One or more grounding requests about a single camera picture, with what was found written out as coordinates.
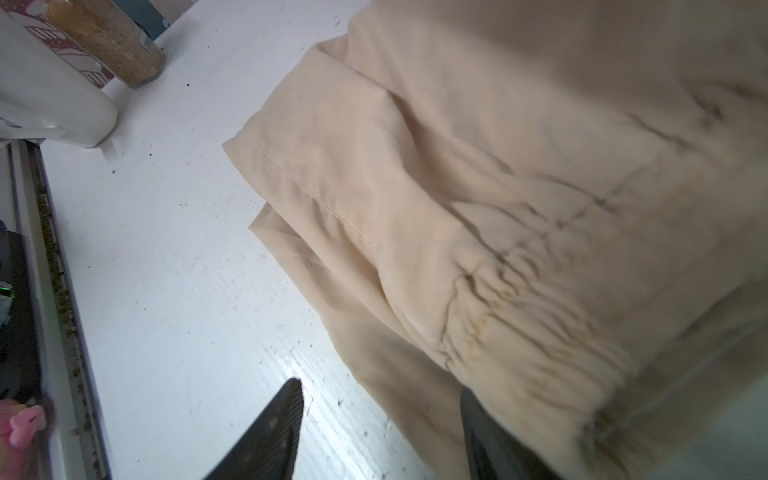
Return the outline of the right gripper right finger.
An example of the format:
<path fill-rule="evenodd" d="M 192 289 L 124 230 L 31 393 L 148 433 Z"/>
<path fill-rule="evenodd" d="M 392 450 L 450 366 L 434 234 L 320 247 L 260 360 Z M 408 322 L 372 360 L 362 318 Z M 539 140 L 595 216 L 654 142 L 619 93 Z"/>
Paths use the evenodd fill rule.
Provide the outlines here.
<path fill-rule="evenodd" d="M 532 450 L 504 430 L 464 388 L 460 411 L 473 480 L 560 480 Z"/>

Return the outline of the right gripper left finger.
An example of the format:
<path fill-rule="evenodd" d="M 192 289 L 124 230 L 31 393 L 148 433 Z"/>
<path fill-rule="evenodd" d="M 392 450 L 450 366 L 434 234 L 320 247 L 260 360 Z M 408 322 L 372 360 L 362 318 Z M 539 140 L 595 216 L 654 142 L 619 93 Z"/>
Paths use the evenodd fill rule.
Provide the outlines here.
<path fill-rule="evenodd" d="M 288 379 L 206 480 L 290 480 L 304 411 L 302 383 Z"/>

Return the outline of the beige shorts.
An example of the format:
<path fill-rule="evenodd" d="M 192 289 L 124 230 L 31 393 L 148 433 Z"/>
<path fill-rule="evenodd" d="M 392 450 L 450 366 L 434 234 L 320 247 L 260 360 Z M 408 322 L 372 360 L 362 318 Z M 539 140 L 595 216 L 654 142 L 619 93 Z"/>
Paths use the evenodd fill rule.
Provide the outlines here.
<path fill-rule="evenodd" d="M 763 1 L 374 1 L 223 148 L 441 479 L 466 392 L 560 477 L 637 479 L 767 375 Z"/>

